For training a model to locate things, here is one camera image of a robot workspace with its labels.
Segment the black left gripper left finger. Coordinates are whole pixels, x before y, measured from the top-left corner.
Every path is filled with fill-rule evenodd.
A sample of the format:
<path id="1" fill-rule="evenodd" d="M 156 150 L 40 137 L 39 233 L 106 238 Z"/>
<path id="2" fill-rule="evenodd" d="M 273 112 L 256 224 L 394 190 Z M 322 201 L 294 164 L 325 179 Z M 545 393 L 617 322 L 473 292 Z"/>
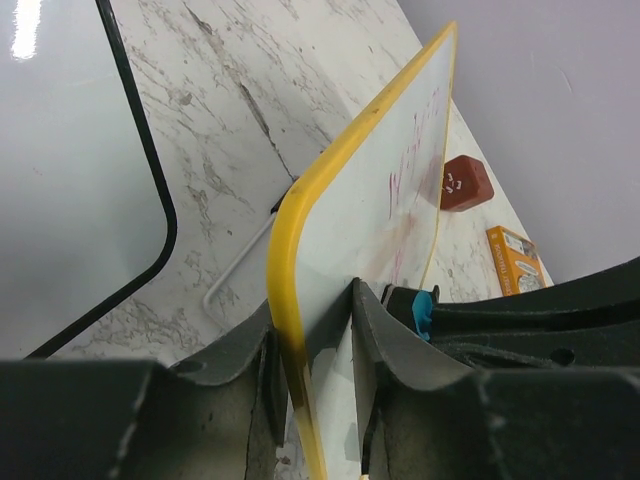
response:
<path id="1" fill-rule="evenodd" d="M 270 479 L 287 387 L 267 305 L 196 354 L 5 361 L 5 479 Z"/>

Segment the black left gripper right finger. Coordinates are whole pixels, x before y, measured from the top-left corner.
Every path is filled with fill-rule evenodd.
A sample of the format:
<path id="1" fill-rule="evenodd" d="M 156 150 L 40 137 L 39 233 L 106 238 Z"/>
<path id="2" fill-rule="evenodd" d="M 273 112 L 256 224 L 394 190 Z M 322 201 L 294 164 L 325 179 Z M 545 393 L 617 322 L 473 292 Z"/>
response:
<path id="1" fill-rule="evenodd" d="M 471 303 L 353 283 L 361 470 L 370 479 L 635 479 L 639 263 Z"/>

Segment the blue whiteboard eraser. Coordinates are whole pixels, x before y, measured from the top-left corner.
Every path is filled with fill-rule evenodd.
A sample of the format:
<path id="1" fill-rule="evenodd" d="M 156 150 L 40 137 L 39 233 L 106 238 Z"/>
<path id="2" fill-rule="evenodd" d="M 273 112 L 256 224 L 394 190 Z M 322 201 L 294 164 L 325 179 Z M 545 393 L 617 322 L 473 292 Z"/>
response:
<path id="1" fill-rule="evenodd" d="M 420 290 L 414 297 L 411 311 L 417 335 L 426 342 L 431 341 L 433 298 L 430 292 Z"/>

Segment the yellow framed small whiteboard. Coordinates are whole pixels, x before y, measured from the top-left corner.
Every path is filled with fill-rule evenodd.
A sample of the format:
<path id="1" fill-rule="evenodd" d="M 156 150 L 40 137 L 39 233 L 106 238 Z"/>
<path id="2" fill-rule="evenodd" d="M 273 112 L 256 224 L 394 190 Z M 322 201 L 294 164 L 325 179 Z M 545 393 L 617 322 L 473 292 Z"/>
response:
<path id="1" fill-rule="evenodd" d="M 340 383 L 318 407 L 317 353 L 344 365 L 351 284 L 381 293 L 424 282 L 438 230 L 458 28 L 447 24 L 314 161 L 285 195 L 271 231 L 267 298 L 306 466 L 329 479 L 331 440 L 355 416 Z"/>

